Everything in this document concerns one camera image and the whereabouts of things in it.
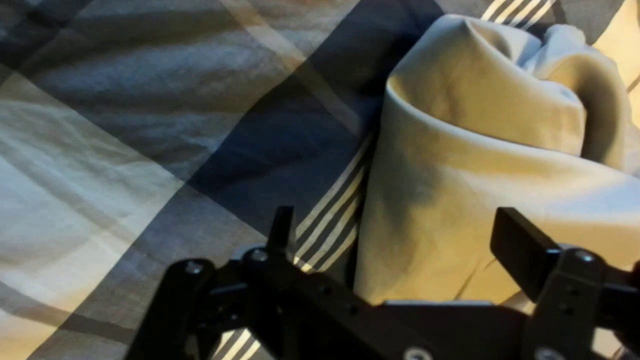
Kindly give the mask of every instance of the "fabric fold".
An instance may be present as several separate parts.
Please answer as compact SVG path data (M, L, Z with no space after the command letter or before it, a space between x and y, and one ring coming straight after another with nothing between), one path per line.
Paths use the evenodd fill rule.
M487 249L497 206L630 269L640 258L638 145L614 62L576 28L538 41L440 18L388 79L356 293L370 303L505 300L518 289Z

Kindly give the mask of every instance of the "folded cloth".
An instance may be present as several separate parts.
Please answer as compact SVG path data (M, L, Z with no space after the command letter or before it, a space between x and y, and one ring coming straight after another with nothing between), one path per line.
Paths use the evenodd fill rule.
M614 62L580 30L542 41L444 17L386 84L357 244L370 303L518 293L489 254L497 206L562 244L640 258L640 131Z

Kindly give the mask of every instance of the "bedding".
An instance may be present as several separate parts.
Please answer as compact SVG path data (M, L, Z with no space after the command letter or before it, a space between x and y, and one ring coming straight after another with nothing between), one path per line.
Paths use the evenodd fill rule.
M388 74L444 14L576 27L640 125L635 0L1 3L0 358L122 358L167 264L263 244L280 205L289 258L349 283Z

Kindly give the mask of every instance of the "beige cloth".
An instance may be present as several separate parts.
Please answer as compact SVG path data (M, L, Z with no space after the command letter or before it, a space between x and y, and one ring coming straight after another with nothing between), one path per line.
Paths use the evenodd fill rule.
M444 17L386 92L356 277L370 303L516 294L487 249L497 206L619 269L640 258L640 132L576 28Z

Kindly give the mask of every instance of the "striped fabric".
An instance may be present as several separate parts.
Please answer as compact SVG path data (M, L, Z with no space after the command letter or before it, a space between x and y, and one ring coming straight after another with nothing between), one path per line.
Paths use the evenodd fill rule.
M167 264L261 244L280 205L292 263L348 283L383 80L445 13L576 25L640 103L631 0L1 3L0 358L120 358Z

